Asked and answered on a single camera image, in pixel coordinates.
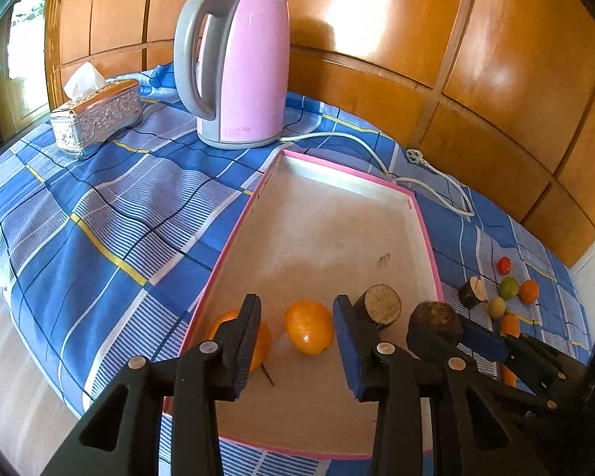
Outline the blue plaid tablecloth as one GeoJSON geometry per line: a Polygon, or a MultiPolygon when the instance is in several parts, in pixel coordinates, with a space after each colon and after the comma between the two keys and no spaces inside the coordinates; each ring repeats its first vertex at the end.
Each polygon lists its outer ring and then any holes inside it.
{"type": "MultiPolygon", "coordinates": [[[[15,328],[50,387],[81,415],[135,355],[174,358],[199,295],[278,145],[216,150],[196,134],[173,70],[140,73],[146,102],[132,128],[83,158],[40,125],[0,156],[0,287],[15,328]]],[[[284,146],[416,192],[445,297],[497,261],[538,282],[512,301],[521,330],[587,361],[591,339],[571,274],[517,221],[466,187],[411,162],[407,150],[335,106],[289,94],[284,146]]]]}

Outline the wooden door frame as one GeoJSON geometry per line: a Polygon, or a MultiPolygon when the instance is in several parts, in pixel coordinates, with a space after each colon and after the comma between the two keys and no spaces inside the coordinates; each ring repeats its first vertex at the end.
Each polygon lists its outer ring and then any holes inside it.
{"type": "Polygon", "coordinates": [[[46,0],[12,0],[0,19],[0,145],[49,113],[46,0]]]}

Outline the orange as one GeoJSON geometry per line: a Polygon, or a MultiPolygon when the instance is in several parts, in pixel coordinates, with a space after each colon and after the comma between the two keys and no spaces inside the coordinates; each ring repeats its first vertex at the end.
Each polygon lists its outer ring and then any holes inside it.
{"type": "Polygon", "coordinates": [[[334,343],[332,314],[318,302],[293,303],[284,314],[284,330],[293,346],[306,356],[319,356],[334,343]]]}
{"type": "MultiPolygon", "coordinates": [[[[219,327],[222,323],[233,320],[238,316],[238,310],[232,309],[232,311],[228,311],[221,316],[219,316],[211,325],[211,327],[207,330],[207,340],[212,340],[219,327]]],[[[251,359],[250,369],[249,371],[253,372],[258,370],[262,367],[263,363],[265,362],[267,356],[270,353],[271,347],[273,344],[273,336],[269,325],[262,320],[260,322],[260,328],[258,332],[258,338],[255,342],[255,351],[253,352],[253,356],[251,359]]]]}

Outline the small yellow fruit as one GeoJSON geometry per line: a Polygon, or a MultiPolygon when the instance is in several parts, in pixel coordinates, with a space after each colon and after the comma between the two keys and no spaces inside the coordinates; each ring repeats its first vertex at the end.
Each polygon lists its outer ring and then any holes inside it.
{"type": "Polygon", "coordinates": [[[492,320],[500,320],[506,313],[506,303],[501,297],[494,297],[488,303],[488,315],[492,320]]]}

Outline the orange tangerine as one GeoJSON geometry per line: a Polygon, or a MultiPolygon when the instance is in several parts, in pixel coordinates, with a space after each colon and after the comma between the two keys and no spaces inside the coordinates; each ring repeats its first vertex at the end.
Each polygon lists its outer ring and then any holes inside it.
{"type": "Polygon", "coordinates": [[[522,304],[532,305],[539,297],[539,286],[536,280],[525,280],[518,289],[518,297],[522,304]]]}

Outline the green tomato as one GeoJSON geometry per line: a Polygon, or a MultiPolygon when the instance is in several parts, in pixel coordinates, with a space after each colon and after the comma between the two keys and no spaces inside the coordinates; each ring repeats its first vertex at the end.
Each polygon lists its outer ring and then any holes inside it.
{"type": "Polygon", "coordinates": [[[513,277],[504,277],[499,286],[497,286],[497,293],[504,301],[509,301],[517,297],[520,285],[513,277]]]}

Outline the silver ornate tissue box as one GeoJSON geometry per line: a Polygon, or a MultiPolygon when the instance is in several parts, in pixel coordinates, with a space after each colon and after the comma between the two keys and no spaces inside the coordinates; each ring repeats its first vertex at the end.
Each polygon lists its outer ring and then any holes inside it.
{"type": "Polygon", "coordinates": [[[135,79],[106,81],[90,61],[83,63],[64,87],[68,100],[50,114],[57,147],[82,158],[118,131],[142,117],[135,79]]]}

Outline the dark round radish top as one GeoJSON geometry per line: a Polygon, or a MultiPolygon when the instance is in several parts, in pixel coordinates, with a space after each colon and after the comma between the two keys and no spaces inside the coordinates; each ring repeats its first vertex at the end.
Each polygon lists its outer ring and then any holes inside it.
{"type": "Polygon", "coordinates": [[[407,348],[421,360],[440,363],[461,358],[462,336],[459,316],[444,302],[421,302],[409,316],[407,348]]]}

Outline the small dark radish piece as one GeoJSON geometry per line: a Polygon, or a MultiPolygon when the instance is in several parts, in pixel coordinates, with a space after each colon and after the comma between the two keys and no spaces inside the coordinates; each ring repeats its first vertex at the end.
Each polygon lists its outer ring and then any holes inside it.
{"type": "Polygon", "coordinates": [[[458,290],[458,297],[466,309],[485,303],[488,301],[486,284],[480,277],[471,276],[458,290]]]}

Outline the red tomato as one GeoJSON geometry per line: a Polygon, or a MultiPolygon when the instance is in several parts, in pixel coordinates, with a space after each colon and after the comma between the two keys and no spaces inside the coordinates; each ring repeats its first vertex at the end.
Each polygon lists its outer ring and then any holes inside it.
{"type": "Polygon", "coordinates": [[[509,257],[501,257],[497,261],[497,273],[502,276],[509,275],[512,272],[512,260],[509,257]]]}

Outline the pink rimmed tray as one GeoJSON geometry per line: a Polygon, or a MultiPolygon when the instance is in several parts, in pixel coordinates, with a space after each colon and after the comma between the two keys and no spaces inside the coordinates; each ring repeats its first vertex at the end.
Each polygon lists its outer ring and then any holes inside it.
{"type": "Polygon", "coordinates": [[[404,346],[411,311],[443,296],[414,196],[376,176],[281,150],[238,218],[184,337],[186,347],[201,343],[247,294],[260,298],[273,345],[240,398],[218,404],[221,438],[312,458],[370,456],[377,405],[355,399],[337,347],[300,353],[284,314],[301,300],[355,300],[376,284],[401,298],[402,316],[382,336],[404,346]]]}

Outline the dark cylindrical radish piece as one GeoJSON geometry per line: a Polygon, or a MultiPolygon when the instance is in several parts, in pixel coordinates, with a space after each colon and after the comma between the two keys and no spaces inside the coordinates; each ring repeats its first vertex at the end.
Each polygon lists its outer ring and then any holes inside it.
{"type": "Polygon", "coordinates": [[[386,284],[370,286],[352,304],[355,317],[372,324],[378,331],[395,323],[402,312],[402,301],[397,291],[386,284]]]}

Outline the pink electric kettle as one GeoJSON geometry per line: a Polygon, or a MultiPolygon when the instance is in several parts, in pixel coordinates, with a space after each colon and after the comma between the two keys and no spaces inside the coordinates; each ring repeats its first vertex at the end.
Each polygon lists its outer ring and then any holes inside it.
{"type": "Polygon", "coordinates": [[[201,140],[223,150],[261,147],[284,127],[287,0],[187,0],[174,38],[178,96],[201,140]]]}

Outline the orange carrot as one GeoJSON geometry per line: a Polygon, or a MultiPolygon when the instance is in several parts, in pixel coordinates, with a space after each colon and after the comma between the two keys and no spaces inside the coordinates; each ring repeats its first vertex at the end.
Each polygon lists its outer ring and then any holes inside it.
{"type": "MultiPolygon", "coordinates": [[[[506,313],[500,322],[500,331],[504,336],[518,338],[520,335],[520,320],[512,313],[506,313]]],[[[501,365],[501,379],[504,385],[516,387],[517,376],[505,365],[501,365]]]]}

